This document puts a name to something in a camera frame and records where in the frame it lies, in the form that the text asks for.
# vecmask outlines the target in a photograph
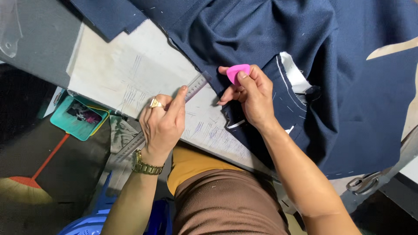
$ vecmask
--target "gold ring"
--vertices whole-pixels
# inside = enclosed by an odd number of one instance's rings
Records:
[[[164,105],[161,104],[156,98],[153,98],[151,100],[151,103],[150,103],[150,109],[155,108],[155,107],[162,107],[162,108],[164,108]]]

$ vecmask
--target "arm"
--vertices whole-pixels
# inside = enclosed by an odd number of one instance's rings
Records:
[[[162,166],[184,130],[184,98],[187,86],[182,86],[173,100],[157,95],[162,107],[145,107],[140,115],[146,145],[141,150],[143,162]],[[151,214],[157,176],[132,172],[113,204],[104,223],[102,234],[143,234]]]
[[[226,67],[219,67],[225,74]],[[262,135],[289,199],[309,234],[360,234],[339,195],[315,163],[293,142],[274,116],[270,79],[256,65],[239,72],[241,87],[231,85],[218,104],[234,99]]]

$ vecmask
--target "blue plastic stool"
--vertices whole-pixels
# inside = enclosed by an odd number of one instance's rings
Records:
[[[110,208],[117,198],[106,196],[111,177],[112,172],[106,178],[92,214],[73,221],[63,228],[58,235],[98,235],[101,233]],[[171,235],[172,228],[168,201],[165,199],[154,201],[148,221],[148,230],[144,234]]]

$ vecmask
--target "hand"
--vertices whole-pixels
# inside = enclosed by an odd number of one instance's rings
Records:
[[[168,95],[155,98],[164,105],[142,110],[139,123],[145,136],[145,147],[141,150],[144,163],[162,166],[184,131],[184,98],[187,86],[182,86],[173,99]]]
[[[226,75],[229,67],[218,68],[219,73]],[[273,83],[257,66],[250,66],[250,74],[240,71],[237,75],[241,86],[230,85],[218,102],[225,105],[231,100],[241,102],[247,120],[255,126],[258,131],[268,128],[272,122],[277,122],[273,109]]]

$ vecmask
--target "pink tailor's chalk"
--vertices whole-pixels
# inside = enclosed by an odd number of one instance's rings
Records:
[[[237,87],[241,86],[237,78],[237,74],[239,71],[244,71],[246,74],[249,74],[250,65],[249,64],[234,65],[227,70],[227,76],[229,80],[232,82],[232,84],[234,84]]]

